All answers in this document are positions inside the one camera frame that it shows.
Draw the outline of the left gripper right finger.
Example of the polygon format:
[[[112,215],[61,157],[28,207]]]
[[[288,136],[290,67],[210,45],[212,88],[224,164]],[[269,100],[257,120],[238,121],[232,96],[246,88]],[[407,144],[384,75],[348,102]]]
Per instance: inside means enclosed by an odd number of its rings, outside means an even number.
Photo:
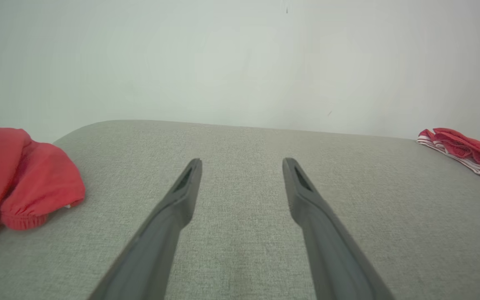
[[[296,159],[282,160],[288,207],[303,232],[318,300],[394,296]]]

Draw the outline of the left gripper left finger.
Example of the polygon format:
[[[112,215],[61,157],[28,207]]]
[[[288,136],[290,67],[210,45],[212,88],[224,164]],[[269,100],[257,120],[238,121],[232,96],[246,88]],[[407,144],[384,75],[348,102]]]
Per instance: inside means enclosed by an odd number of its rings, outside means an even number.
[[[192,220],[202,177],[192,159],[101,279],[91,300],[162,300],[181,230]]]

